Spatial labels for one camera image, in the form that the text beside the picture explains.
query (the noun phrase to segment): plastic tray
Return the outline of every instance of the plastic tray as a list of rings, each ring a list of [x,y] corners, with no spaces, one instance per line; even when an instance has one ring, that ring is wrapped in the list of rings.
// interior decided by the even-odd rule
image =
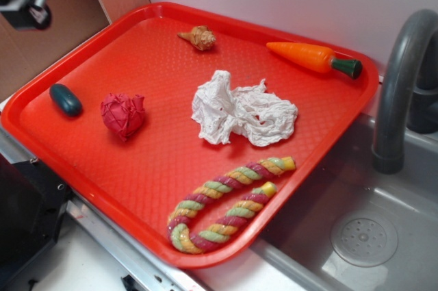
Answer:
[[[214,31],[217,41],[211,51],[198,51],[177,37],[196,25]],[[330,45],[338,57],[362,61],[362,75],[353,81],[335,71],[320,75],[297,67],[269,52],[265,44],[270,41],[319,43],[173,3],[147,5],[20,89],[1,122],[76,192],[158,257],[181,268],[212,266],[256,238],[377,89],[377,69],[360,53]],[[231,73],[232,88],[266,79],[268,92],[295,103],[299,115],[292,137],[264,148],[238,135],[227,145],[201,140],[200,126],[191,119],[192,100],[197,87],[217,69]],[[79,97],[80,116],[68,118],[55,107],[49,97],[54,83],[65,84]],[[126,143],[102,122],[100,104],[110,92],[145,96],[146,122]],[[273,180],[279,192],[227,245],[203,255],[182,254],[172,247],[167,217],[186,194],[248,162],[288,155],[295,158],[296,171]],[[190,229],[210,225],[252,187],[233,191],[204,209]]]

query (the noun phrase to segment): faucet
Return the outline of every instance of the faucet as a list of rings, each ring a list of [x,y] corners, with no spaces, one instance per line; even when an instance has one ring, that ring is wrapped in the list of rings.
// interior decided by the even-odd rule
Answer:
[[[374,127],[375,170],[402,170],[406,127],[438,130],[438,14],[428,9],[407,19],[389,57]]]

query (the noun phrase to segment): orange carrot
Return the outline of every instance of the orange carrot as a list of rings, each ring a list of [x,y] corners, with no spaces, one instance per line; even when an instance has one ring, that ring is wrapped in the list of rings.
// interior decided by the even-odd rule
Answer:
[[[359,60],[338,59],[334,50],[328,47],[299,42],[268,42],[266,46],[287,60],[315,72],[328,73],[336,69],[357,79],[362,71]]]

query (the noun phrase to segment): brown shell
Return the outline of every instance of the brown shell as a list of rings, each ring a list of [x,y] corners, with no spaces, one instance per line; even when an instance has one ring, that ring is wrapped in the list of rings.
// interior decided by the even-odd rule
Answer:
[[[195,48],[201,51],[210,50],[216,41],[213,32],[206,25],[195,26],[188,33],[178,33],[178,37],[190,41]]]

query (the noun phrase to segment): rope toy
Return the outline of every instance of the rope toy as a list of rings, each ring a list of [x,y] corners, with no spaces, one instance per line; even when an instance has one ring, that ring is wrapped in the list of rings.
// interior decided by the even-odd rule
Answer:
[[[183,253],[201,254],[213,251],[230,240],[240,227],[245,225],[276,193],[270,181],[244,195],[222,218],[207,230],[191,233],[188,225],[206,205],[216,202],[225,193],[252,184],[263,178],[272,179],[286,171],[295,170],[292,157],[271,157],[250,162],[223,176],[207,181],[181,201],[168,219],[168,237],[172,245]]]

